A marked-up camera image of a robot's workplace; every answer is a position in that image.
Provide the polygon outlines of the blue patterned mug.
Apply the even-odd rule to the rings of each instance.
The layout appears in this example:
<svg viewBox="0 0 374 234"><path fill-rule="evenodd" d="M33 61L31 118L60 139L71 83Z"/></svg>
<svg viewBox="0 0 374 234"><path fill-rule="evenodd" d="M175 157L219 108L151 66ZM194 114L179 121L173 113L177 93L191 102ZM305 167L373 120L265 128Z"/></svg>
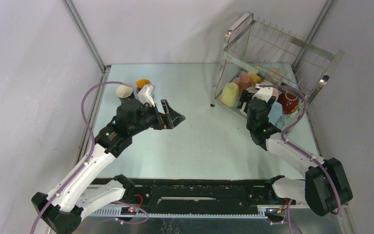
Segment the blue patterned mug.
<svg viewBox="0 0 374 234"><path fill-rule="evenodd" d="M141 90L141 88L146 84L152 84L148 79L140 79L136 82L136 96L138 98L138 92Z"/></svg>

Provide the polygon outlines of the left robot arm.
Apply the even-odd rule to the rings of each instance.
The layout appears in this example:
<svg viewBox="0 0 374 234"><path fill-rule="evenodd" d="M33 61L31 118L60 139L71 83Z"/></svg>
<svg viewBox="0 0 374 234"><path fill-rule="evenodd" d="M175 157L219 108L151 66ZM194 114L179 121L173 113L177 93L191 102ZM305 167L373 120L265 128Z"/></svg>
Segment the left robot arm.
<svg viewBox="0 0 374 234"><path fill-rule="evenodd" d="M167 100L161 100L164 112L155 104L143 104L137 99L123 101L113 119L100 130L94 145L70 173L48 193L37 192L31 199L39 218L57 234L71 234L92 212L103 206L134 198L134 183L117 175L106 185L85 194L84 191L120 154L132 144L133 136L144 130L173 129L186 118L173 110Z"/></svg>

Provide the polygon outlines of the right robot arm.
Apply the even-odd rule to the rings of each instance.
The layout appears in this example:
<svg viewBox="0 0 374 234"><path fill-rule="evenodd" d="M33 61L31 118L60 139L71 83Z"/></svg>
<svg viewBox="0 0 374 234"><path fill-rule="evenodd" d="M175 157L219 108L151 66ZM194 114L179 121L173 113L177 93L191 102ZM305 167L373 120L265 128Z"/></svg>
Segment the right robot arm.
<svg viewBox="0 0 374 234"><path fill-rule="evenodd" d="M269 121L274 98L270 87L256 93L244 90L238 109L246 113L246 128L253 142L267 152L281 157L302 176L302 180L278 175L267 181L264 199L271 204L282 198L306 203L317 215L337 213L353 199L353 192L342 163L324 159L290 141L285 133Z"/></svg>

